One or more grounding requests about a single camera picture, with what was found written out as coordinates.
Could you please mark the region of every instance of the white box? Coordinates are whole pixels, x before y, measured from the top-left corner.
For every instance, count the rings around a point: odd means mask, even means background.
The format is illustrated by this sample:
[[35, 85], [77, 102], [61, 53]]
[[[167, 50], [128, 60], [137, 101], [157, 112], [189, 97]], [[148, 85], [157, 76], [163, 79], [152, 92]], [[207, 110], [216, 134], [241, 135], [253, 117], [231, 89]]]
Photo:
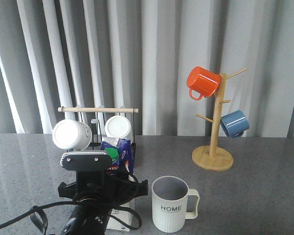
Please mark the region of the white box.
[[[121, 205], [122, 207], [130, 207], [131, 209], [135, 209], [135, 201], [132, 199], [130, 202]], [[132, 223], [132, 214], [127, 211], [120, 211], [112, 209], [111, 214], [120, 220], [124, 221], [126, 224], [131, 225]], [[129, 228], [116, 221], [114, 218], [110, 218], [108, 221], [107, 229], [119, 230], [129, 232]]]

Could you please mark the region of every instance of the orange mug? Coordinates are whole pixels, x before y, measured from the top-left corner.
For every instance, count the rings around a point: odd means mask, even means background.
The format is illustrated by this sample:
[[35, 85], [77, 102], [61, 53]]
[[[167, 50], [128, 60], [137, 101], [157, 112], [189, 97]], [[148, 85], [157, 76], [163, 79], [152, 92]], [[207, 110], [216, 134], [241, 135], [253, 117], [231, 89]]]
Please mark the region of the orange mug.
[[[190, 88], [190, 97], [194, 100], [201, 100], [203, 96], [210, 97], [216, 91], [220, 84], [221, 77], [201, 67], [195, 67], [187, 78], [187, 86]], [[192, 91], [200, 93], [195, 98]]]

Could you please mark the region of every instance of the blue mug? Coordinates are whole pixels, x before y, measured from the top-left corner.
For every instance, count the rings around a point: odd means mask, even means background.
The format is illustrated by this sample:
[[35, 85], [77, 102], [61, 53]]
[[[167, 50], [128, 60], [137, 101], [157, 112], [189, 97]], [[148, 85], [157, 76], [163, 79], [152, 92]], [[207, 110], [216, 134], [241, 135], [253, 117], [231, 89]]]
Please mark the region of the blue mug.
[[231, 139], [241, 137], [249, 129], [249, 122], [241, 110], [237, 110], [221, 117], [220, 125], [226, 136]]

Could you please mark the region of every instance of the mug rack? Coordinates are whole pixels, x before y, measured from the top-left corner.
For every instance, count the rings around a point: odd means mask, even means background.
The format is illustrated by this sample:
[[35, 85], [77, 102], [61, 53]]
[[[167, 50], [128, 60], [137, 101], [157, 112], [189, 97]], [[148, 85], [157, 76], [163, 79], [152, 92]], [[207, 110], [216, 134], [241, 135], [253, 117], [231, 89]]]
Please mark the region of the mug rack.
[[[132, 113], [132, 120], [133, 123], [131, 123], [132, 126], [132, 130], [133, 130], [133, 143], [131, 143], [131, 151], [133, 154], [133, 159], [135, 160], [135, 152], [136, 152], [136, 142], [135, 142], [135, 113], [138, 113], [138, 109], [135, 108], [84, 108], [84, 107], [59, 107], [58, 108], [58, 112], [74, 112], [74, 113], [82, 113], [82, 112], [86, 112], [86, 113], [95, 113], [95, 118], [91, 120], [92, 123], [92, 142], [89, 144], [89, 147], [92, 147], [92, 149], [94, 150], [94, 148], [99, 147], [101, 145], [101, 141], [102, 141], [102, 132], [101, 132], [101, 128], [100, 128], [100, 121], [98, 119], [98, 113], [119, 113], [119, 115], [121, 113], [124, 113], [125, 117], [127, 113]], [[104, 115], [103, 115], [103, 122], [104, 125], [106, 124]], [[98, 130], [100, 132], [100, 141], [98, 139]], [[97, 141], [95, 142], [94, 140], [94, 131], [97, 133]]]
[[239, 73], [246, 70], [247, 68], [242, 69], [229, 76], [227, 76], [225, 73], [220, 73], [220, 84], [214, 93], [215, 105], [213, 119], [209, 119], [203, 115], [196, 114], [197, 117], [203, 118], [206, 121], [212, 123], [210, 145], [200, 146], [194, 149], [194, 151], [192, 152], [193, 162], [201, 168], [211, 171], [224, 171], [228, 170], [233, 165], [232, 155], [225, 149], [217, 146], [221, 113], [223, 104], [231, 102], [231, 100], [224, 100], [224, 92], [227, 79], [234, 77], [235, 75], [238, 75]]

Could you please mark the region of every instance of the wooden peg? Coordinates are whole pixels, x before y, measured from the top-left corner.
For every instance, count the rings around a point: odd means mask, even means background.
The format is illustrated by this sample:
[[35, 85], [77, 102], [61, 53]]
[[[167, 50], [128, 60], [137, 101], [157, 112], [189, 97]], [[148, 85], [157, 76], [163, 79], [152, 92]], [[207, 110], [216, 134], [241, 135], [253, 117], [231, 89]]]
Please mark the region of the wooden peg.
[[211, 122], [211, 123], [214, 123], [213, 120], [211, 120], [211, 119], [209, 119], [209, 118], [207, 118], [207, 117], [205, 117], [205, 116], [203, 116], [203, 115], [196, 114], [196, 116], [197, 116], [197, 117], [200, 117], [200, 118], [202, 118], [202, 119], [205, 119], [205, 120], [207, 120], [207, 121], [209, 121], [209, 122]]
[[244, 71], [246, 71], [246, 70], [247, 70], [247, 68], [242, 69], [242, 70], [240, 70], [240, 71], [237, 71], [237, 72], [235, 72], [234, 74], [231, 74], [231, 75], [227, 76], [226, 79], [229, 79], [229, 78], [231, 78], [231, 77], [234, 77], [234, 76], [236, 76], [237, 74], [240, 74], [241, 72], [244, 72]]
[[230, 100], [230, 99], [227, 99], [227, 100], [222, 100], [222, 101], [220, 101], [220, 104], [230, 103], [230, 102], [231, 102], [231, 100]]

